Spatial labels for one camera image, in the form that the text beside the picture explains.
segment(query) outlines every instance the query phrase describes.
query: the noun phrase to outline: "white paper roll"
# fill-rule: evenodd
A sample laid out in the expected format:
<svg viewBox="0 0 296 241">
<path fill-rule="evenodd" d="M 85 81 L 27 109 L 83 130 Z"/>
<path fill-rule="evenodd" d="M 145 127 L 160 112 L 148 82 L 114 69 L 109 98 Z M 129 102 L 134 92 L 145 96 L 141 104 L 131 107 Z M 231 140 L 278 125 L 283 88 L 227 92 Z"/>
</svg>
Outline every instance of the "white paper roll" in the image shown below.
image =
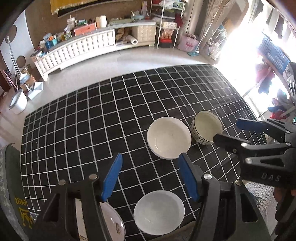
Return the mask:
<svg viewBox="0 0 296 241">
<path fill-rule="evenodd" d="M 138 40 L 135 39 L 133 36 L 128 35 L 126 38 L 128 39 L 128 41 L 131 42 L 132 45 L 137 45 L 138 44 Z"/>
</svg>

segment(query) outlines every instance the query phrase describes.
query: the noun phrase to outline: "screw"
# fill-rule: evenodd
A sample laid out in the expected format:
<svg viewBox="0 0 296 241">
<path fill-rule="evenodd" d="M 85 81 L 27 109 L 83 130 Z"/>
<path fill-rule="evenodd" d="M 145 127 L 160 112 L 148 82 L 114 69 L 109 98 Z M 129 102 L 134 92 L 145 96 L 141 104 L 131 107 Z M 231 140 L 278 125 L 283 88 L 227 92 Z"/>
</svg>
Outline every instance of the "screw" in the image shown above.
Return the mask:
<svg viewBox="0 0 296 241">
<path fill-rule="evenodd" d="M 97 174 L 90 174 L 89 175 L 89 179 L 90 180 L 96 180 L 98 178 L 98 175 Z"/>
<path fill-rule="evenodd" d="M 66 181 L 65 181 L 64 179 L 59 180 L 58 184 L 59 184 L 60 186 L 63 186 L 63 185 L 66 184 Z"/>
<path fill-rule="evenodd" d="M 245 160 L 244 160 L 247 164 L 252 164 L 252 159 L 251 158 L 246 158 Z"/>
<path fill-rule="evenodd" d="M 211 174 L 204 174 L 204 179 L 210 180 L 212 179 L 212 175 Z"/>
<path fill-rule="evenodd" d="M 234 183 L 235 183 L 236 185 L 238 185 L 238 186 L 241 186 L 241 185 L 242 185 L 242 182 L 241 182 L 239 179 L 236 179 L 236 180 L 234 181 Z"/>
</svg>

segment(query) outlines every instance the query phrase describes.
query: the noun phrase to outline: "blue plastic basket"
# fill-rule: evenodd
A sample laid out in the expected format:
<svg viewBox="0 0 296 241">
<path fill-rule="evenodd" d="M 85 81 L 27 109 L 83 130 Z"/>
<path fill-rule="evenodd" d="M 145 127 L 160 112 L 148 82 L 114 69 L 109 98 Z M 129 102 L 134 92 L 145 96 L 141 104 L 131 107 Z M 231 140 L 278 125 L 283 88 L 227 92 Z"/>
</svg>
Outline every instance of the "blue plastic basket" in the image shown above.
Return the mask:
<svg viewBox="0 0 296 241">
<path fill-rule="evenodd" d="M 263 34 L 263 40 L 258 50 L 276 67 L 282 74 L 291 61 L 278 46 L 274 45 L 271 39 Z"/>
</svg>

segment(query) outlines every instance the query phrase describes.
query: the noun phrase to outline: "black tablecloth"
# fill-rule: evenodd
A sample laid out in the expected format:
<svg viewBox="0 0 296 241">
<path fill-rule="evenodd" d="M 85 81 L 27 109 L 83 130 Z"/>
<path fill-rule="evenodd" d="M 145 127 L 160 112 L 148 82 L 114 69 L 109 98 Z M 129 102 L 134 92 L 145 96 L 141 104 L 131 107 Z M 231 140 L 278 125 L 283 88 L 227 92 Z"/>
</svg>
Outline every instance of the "black tablecloth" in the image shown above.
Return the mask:
<svg viewBox="0 0 296 241">
<path fill-rule="evenodd" d="M 147 130 L 157 118 L 171 116 L 187 126 L 201 110 L 221 119 L 223 133 L 263 144 L 264 136 L 236 127 L 238 118 L 255 120 L 242 97 L 210 65 L 184 65 L 140 71 L 69 93 L 25 119 L 21 174 L 33 219 L 58 180 L 76 182 L 102 168 L 112 153 L 123 154 L 123 166 L 108 202 L 122 217 L 126 240 L 150 240 L 133 220 L 145 194 L 168 190 L 185 206 L 184 226 L 199 205 L 188 196 L 176 160 L 163 160 L 147 146 Z M 233 182 L 240 175 L 235 155 L 192 139 L 191 160 L 217 179 Z"/>
</svg>

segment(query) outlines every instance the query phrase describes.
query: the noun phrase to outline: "yellow cloth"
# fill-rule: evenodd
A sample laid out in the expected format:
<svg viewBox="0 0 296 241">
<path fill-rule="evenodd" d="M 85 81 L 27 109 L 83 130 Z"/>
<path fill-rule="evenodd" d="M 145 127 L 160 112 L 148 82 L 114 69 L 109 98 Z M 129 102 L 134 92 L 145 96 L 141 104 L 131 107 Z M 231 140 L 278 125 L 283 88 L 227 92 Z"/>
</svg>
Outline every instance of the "yellow cloth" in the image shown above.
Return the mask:
<svg viewBox="0 0 296 241">
<path fill-rule="evenodd" d="M 56 14 L 62 9 L 69 7 L 76 7 L 90 2 L 95 2 L 96 0 L 50 0 L 50 7 L 52 10 L 52 15 Z"/>
</svg>

